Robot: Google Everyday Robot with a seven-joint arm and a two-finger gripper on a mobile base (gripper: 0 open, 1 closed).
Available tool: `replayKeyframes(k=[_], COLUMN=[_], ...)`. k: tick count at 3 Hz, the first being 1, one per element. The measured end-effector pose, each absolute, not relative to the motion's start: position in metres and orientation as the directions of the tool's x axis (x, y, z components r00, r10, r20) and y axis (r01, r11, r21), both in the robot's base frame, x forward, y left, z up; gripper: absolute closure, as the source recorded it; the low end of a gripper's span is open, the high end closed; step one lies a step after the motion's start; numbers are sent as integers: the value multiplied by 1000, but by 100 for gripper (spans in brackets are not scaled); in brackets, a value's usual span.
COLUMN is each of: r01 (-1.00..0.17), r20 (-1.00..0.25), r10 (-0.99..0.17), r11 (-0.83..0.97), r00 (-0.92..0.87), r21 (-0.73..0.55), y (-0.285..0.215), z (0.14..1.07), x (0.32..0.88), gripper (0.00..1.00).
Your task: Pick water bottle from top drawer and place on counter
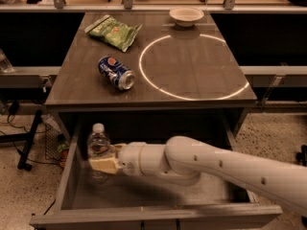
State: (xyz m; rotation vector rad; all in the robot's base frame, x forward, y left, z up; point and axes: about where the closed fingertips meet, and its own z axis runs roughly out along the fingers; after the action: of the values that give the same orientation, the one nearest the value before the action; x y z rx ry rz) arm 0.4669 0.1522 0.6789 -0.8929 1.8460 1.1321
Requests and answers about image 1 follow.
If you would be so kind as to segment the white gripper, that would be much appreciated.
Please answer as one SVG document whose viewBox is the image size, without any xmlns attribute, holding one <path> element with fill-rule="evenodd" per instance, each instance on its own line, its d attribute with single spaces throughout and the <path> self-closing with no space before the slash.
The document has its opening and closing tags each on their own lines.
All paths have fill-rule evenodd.
<svg viewBox="0 0 307 230">
<path fill-rule="evenodd" d="M 144 142 L 132 142 L 129 144 L 120 143 L 110 146 L 112 153 L 118 153 L 118 159 L 115 155 L 109 157 L 96 157 L 89 159 L 89 165 L 94 171 L 117 174 L 121 168 L 125 175 L 142 176 L 141 170 L 141 152 L 145 148 Z"/>
</svg>

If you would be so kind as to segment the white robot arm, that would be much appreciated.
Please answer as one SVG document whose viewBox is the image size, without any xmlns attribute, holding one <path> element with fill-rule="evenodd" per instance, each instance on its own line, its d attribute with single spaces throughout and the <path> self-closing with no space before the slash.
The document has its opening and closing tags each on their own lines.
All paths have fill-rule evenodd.
<svg viewBox="0 0 307 230">
<path fill-rule="evenodd" d="M 178 185 L 193 185 L 202 173 L 212 174 L 307 216 L 306 167 L 219 149 L 185 136 L 162 145 L 89 144 L 87 156 L 94 171 L 156 176 Z"/>
</svg>

